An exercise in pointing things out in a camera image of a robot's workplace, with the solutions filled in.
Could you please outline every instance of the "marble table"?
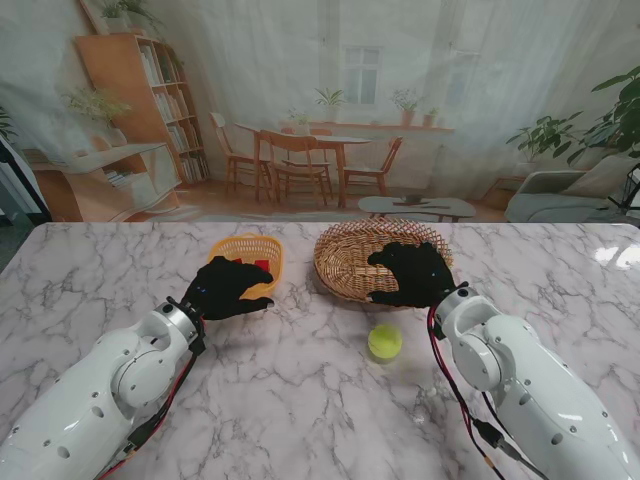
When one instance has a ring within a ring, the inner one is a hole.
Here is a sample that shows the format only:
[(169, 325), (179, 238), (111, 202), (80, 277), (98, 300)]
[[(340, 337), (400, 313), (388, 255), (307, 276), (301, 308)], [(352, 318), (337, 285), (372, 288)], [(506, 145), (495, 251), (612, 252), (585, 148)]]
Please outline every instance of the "marble table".
[[(276, 305), (209, 324), (163, 428), (114, 479), (493, 479), (428, 347), (424, 312), (339, 300), (314, 280), (322, 223), (51, 224), (0, 276), (0, 436), (106, 330), (180, 297), (219, 239), (274, 235)], [(640, 447), (640, 237), (631, 226), (434, 224), (454, 273), (526, 318)], [(404, 334), (388, 365), (380, 323)], [(445, 359), (451, 362), (445, 345)], [(480, 416), (481, 398), (463, 395)], [(491, 452), (507, 479), (533, 478)]]

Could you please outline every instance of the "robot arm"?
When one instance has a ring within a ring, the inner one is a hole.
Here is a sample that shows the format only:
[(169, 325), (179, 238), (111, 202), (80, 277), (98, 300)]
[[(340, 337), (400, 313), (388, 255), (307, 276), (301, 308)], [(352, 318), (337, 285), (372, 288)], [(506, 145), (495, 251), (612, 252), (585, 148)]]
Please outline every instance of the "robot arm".
[[(202, 319), (267, 308), (273, 303), (268, 298), (240, 296), (271, 281), (271, 274), (255, 265), (215, 257), (198, 271), (180, 304), (169, 297), (132, 327), (104, 334), (14, 424), (0, 447), (0, 479), (103, 479), (160, 426), (204, 351)], [(191, 360), (174, 380), (187, 350)], [(132, 432), (140, 408), (160, 398), (172, 382), (162, 408)]]
[(500, 422), (545, 477), (640, 479), (638, 458), (602, 402), (522, 318), (461, 288), (436, 321), (464, 379), (490, 393)]
[(130, 328), (104, 334), (14, 425), (0, 449), (0, 478), (98, 476), (126, 448), (139, 408), (167, 390), (178, 360), (196, 339), (196, 325), (171, 303)]
[[(399, 287), (371, 292), (372, 301), (437, 306), (438, 338), (451, 342), (464, 379), (493, 397), (498, 420), (537, 474), (548, 480), (640, 480), (638, 457), (595, 393), (522, 318), (503, 315), (473, 290), (456, 287), (436, 248), (391, 243), (369, 263), (390, 269)], [(480, 435), (521, 461), (508, 441), (497, 440), (499, 431), (483, 423), (474, 423)]]

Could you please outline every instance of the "bookshelf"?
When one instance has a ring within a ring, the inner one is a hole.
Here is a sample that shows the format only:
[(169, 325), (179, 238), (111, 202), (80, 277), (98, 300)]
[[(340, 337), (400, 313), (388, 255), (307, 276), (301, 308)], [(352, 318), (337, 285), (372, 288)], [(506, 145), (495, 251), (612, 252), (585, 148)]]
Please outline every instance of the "bookshelf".
[(166, 143), (183, 184), (210, 177), (195, 105), (173, 49), (135, 34), (76, 37), (93, 85), (131, 105), (114, 120), (130, 143)]

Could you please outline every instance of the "black glove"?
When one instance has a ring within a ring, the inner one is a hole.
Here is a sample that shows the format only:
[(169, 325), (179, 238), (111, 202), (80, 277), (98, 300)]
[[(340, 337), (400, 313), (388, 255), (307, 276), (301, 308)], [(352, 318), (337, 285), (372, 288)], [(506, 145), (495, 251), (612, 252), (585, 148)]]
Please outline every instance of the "black glove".
[(449, 267), (430, 243), (419, 247), (389, 243), (369, 255), (368, 262), (391, 270), (399, 287), (397, 292), (371, 292), (374, 303), (425, 308), (437, 305), (456, 288)]
[(256, 312), (272, 305), (273, 300), (266, 297), (240, 300), (240, 296), (258, 283), (272, 281), (273, 276), (257, 265), (214, 257), (208, 265), (198, 270), (181, 303), (189, 302), (193, 308), (200, 309), (205, 320), (222, 320)]

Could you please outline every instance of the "basket rim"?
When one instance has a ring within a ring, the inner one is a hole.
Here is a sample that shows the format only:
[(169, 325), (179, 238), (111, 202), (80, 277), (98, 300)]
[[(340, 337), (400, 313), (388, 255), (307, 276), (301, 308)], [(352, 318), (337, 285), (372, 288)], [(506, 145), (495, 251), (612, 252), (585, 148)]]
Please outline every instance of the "basket rim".
[[(367, 228), (367, 227), (375, 227), (375, 226), (382, 226), (384, 227), (385, 225), (393, 225), (395, 227), (402, 227), (402, 226), (413, 226), (413, 227), (417, 227), (419, 229), (419, 231), (417, 232), (418, 234), (420, 233), (424, 233), (424, 234), (429, 234), (429, 235), (435, 235), (437, 236), (437, 238), (439, 238), (442, 243), (443, 246), (439, 247), (436, 243), (433, 242), (429, 242), (431, 243), (434, 248), (436, 249), (436, 251), (440, 254), (440, 256), (445, 260), (445, 262), (447, 263), (448, 267), (452, 267), (453, 266), (453, 252), (451, 251), (451, 248), (449, 247), (448, 242), (444, 239), (444, 237), (442, 236), (442, 234), (435, 228), (433, 228), (431, 225), (425, 225), (423, 222), (417, 222), (414, 220), (406, 220), (406, 219), (397, 219), (397, 218), (377, 218), (377, 219), (371, 219), (371, 218), (363, 218), (363, 219), (358, 219), (358, 220), (350, 220), (347, 222), (341, 222), (341, 223), (335, 223), (333, 225), (331, 225), (329, 228), (327, 228), (324, 232), (322, 232), (322, 234), (318, 237), (317, 241), (316, 241), (316, 245), (314, 247), (314, 252), (313, 252), (313, 266), (314, 266), (314, 270), (316, 272), (316, 275), (318, 277), (318, 279), (320, 280), (320, 282), (322, 283), (322, 285), (329, 291), (331, 292), (333, 295), (342, 298), (344, 300), (350, 300), (350, 301), (354, 301), (354, 302), (359, 302), (359, 303), (366, 303), (366, 304), (370, 304), (371, 302), (364, 300), (361, 297), (357, 297), (355, 295), (352, 296), (346, 296), (344, 293), (339, 292), (335, 287), (330, 286), (325, 279), (323, 278), (323, 274), (321, 273), (321, 268), (318, 265), (318, 262), (321, 260), (323, 252), (326, 250), (326, 248), (329, 246), (329, 243), (332, 240), (332, 236), (334, 236), (335, 234), (338, 234), (339, 236), (344, 237), (345, 234), (349, 234), (349, 233), (353, 233), (353, 234), (360, 234), (361, 232), (358, 231), (358, 227), (362, 227), (363, 229)], [(345, 231), (339, 231), (339, 229), (351, 229), (351, 230), (347, 230)], [(397, 232), (389, 232), (389, 235), (393, 235), (394, 233), (402, 233), (402, 231), (397, 231)], [(405, 245), (415, 245), (415, 242), (411, 242), (411, 243), (403, 243)]]

